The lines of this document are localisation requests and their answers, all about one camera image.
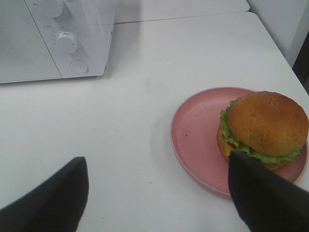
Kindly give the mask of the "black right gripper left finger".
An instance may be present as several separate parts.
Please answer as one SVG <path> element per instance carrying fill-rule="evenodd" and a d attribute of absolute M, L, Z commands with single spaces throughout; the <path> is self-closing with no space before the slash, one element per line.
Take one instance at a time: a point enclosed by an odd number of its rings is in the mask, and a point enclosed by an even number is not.
<path fill-rule="evenodd" d="M 75 157 L 0 210 L 2 232 L 75 232 L 89 193 L 86 159 Z"/>

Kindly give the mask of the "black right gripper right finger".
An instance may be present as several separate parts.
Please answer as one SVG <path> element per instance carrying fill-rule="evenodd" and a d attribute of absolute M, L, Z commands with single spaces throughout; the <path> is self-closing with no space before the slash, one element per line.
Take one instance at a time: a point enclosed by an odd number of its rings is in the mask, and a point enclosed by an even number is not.
<path fill-rule="evenodd" d="M 309 230 L 309 193 L 244 152 L 230 154 L 228 186 L 237 212 L 250 231 Z"/>

